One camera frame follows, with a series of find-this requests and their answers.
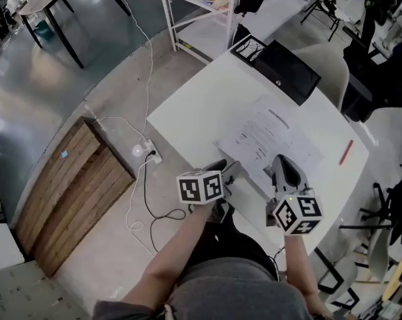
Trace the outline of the black office chair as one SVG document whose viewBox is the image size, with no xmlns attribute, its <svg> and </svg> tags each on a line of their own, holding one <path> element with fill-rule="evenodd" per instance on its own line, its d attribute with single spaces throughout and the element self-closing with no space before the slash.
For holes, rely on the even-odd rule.
<svg viewBox="0 0 402 320">
<path fill-rule="evenodd" d="M 382 63 L 373 58 L 378 48 L 370 50 L 350 28 L 343 31 L 351 43 L 343 50 L 349 68 L 341 112 L 354 122 L 365 122 L 371 114 L 384 108 L 402 108 L 402 52 L 391 55 Z"/>
</svg>

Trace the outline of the black picture frame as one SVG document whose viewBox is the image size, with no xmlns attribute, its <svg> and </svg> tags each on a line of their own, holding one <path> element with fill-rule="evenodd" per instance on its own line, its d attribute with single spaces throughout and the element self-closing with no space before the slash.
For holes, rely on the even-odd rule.
<svg viewBox="0 0 402 320">
<path fill-rule="evenodd" d="M 236 56 L 236 58 L 252 67 L 256 58 L 258 58 L 266 47 L 266 44 L 262 41 L 252 35 L 248 35 L 240 40 L 238 44 L 234 45 L 230 52 Z"/>
</svg>

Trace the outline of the red pen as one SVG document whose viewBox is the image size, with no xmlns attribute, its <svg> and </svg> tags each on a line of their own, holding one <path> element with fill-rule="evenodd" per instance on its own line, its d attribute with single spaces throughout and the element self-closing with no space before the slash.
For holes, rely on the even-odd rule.
<svg viewBox="0 0 402 320">
<path fill-rule="evenodd" d="M 344 152 L 343 152 L 343 154 L 342 154 L 342 156 L 341 156 L 341 158 L 339 160 L 339 166 L 342 166 L 342 164 L 345 162 L 346 157 L 347 157 L 349 151 L 351 150 L 352 146 L 353 146 L 353 140 L 351 139 L 348 142 L 348 144 L 347 144 L 347 146 L 346 146 L 346 148 L 345 148 L 345 150 L 344 150 Z"/>
</svg>

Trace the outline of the wooden pallet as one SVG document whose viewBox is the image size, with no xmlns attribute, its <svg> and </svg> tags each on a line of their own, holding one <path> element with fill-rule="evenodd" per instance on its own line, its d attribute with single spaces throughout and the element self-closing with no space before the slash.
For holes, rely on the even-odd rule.
<svg viewBox="0 0 402 320">
<path fill-rule="evenodd" d="M 52 277 L 135 179 L 100 136 L 78 119 L 48 158 L 15 233 L 24 253 Z"/>
</svg>

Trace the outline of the grey perforated panel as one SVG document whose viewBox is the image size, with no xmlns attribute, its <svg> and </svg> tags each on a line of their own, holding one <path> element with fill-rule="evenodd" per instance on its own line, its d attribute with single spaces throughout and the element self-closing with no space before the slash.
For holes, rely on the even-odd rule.
<svg viewBox="0 0 402 320">
<path fill-rule="evenodd" d="M 0 320 L 90 320 L 35 261 L 0 269 Z"/>
</svg>

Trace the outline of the white shell chair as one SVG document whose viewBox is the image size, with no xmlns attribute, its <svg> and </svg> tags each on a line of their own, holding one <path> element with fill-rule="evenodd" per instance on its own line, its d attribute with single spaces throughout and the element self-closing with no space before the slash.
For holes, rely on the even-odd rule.
<svg viewBox="0 0 402 320">
<path fill-rule="evenodd" d="M 293 51 L 321 78 L 319 90 L 341 111 L 344 94 L 349 84 L 349 68 L 342 53 L 333 50 L 329 44 L 319 43 Z"/>
</svg>

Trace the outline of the person's black trousers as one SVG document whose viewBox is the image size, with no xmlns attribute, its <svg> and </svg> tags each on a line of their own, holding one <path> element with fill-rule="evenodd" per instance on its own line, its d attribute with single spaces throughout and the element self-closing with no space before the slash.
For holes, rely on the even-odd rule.
<svg viewBox="0 0 402 320">
<path fill-rule="evenodd" d="M 226 257 L 236 257 L 254 261 L 272 278 L 278 279 L 278 272 L 271 258 L 250 236 L 240 232 L 233 221 L 235 209 L 230 207 L 222 223 L 206 222 L 186 268 Z"/>
</svg>

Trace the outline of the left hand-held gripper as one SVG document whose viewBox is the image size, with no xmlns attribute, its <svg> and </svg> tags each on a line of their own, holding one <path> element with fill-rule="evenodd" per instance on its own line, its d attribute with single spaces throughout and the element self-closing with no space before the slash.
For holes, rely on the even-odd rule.
<svg viewBox="0 0 402 320">
<path fill-rule="evenodd" d="M 242 170 L 241 163 L 234 161 L 227 165 L 226 159 L 220 159 L 203 170 L 177 176 L 179 201 L 189 208 L 212 204 L 213 222 L 223 223 L 230 209 L 231 186 Z"/>
</svg>

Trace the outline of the black swivel chair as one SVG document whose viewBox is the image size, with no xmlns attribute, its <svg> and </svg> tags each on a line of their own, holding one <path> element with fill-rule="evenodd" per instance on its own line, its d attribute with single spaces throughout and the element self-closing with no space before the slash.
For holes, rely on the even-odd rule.
<svg viewBox="0 0 402 320">
<path fill-rule="evenodd" d="M 390 221 L 391 227 L 388 227 L 391 230 L 389 245 L 392 246 L 399 239 L 401 239 L 402 244 L 402 180 L 394 187 L 386 189 L 387 197 L 384 196 L 379 183 L 375 182 L 373 188 L 378 192 L 380 208 L 378 211 L 360 209 L 360 212 L 363 213 L 361 220 L 378 218 L 379 222 Z"/>
</svg>

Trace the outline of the white power strip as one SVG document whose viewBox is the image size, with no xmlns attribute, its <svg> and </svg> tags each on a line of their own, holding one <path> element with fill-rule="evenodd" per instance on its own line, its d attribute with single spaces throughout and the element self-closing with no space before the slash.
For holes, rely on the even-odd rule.
<svg viewBox="0 0 402 320">
<path fill-rule="evenodd" d="M 151 139 L 146 140 L 142 144 L 135 145 L 131 153 L 134 157 L 142 157 L 144 155 L 150 157 L 156 164 L 160 164 L 163 161 Z"/>
</svg>

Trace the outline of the white metal shelf rack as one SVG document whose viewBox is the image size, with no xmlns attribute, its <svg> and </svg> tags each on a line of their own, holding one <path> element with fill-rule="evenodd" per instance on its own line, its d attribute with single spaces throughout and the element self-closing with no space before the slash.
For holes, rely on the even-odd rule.
<svg viewBox="0 0 402 320">
<path fill-rule="evenodd" d="M 208 64 L 230 48 L 238 25 L 264 41 L 310 0 L 264 0 L 256 13 L 238 15 L 239 0 L 162 0 L 174 50 Z"/>
</svg>

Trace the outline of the white chair with black legs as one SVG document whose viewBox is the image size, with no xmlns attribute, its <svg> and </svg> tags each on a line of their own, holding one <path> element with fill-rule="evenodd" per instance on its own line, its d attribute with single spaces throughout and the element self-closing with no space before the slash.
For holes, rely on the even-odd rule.
<svg viewBox="0 0 402 320">
<path fill-rule="evenodd" d="M 324 303 L 344 309 L 352 310 L 360 301 L 358 294 L 352 288 L 357 282 L 359 269 L 364 269 L 373 278 L 373 282 L 383 284 L 390 269 L 398 263 L 398 260 L 390 256 L 390 242 L 392 230 L 378 229 L 364 246 L 367 250 L 362 255 L 366 262 L 356 262 L 354 256 L 346 255 L 337 262 L 331 262 L 325 254 L 315 248 L 314 253 L 327 269 L 319 279 L 319 296 Z"/>
</svg>

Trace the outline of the black box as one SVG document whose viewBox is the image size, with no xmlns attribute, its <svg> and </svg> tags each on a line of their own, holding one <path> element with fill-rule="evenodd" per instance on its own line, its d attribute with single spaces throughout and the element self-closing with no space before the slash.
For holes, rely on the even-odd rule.
<svg viewBox="0 0 402 320">
<path fill-rule="evenodd" d="M 321 80 L 317 72 L 276 40 L 262 50 L 253 67 L 298 106 L 306 102 Z"/>
</svg>

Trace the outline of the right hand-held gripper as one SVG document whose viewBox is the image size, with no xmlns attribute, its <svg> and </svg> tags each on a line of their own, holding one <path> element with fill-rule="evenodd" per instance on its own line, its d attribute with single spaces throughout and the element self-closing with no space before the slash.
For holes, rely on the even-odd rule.
<svg viewBox="0 0 402 320">
<path fill-rule="evenodd" d="M 273 160 L 273 170 L 278 192 L 266 206 L 266 226 L 279 227 L 285 235 L 310 234 L 323 219 L 323 210 L 314 190 L 308 188 L 306 174 L 284 155 Z"/>
</svg>

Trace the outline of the grey yellow cover book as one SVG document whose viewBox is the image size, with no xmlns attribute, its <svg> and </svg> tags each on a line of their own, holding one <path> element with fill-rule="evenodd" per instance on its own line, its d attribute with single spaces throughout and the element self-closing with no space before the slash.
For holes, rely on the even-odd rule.
<svg viewBox="0 0 402 320">
<path fill-rule="evenodd" d="M 216 140 L 215 145 L 241 163 L 250 180 L 267 197 L 275 195 L 271 166 L 277 155 L 284 155 L 310 174 L 323 155 L 296 124 L 295 112 L 273 95 L 264 95 Z"/>
</svg>

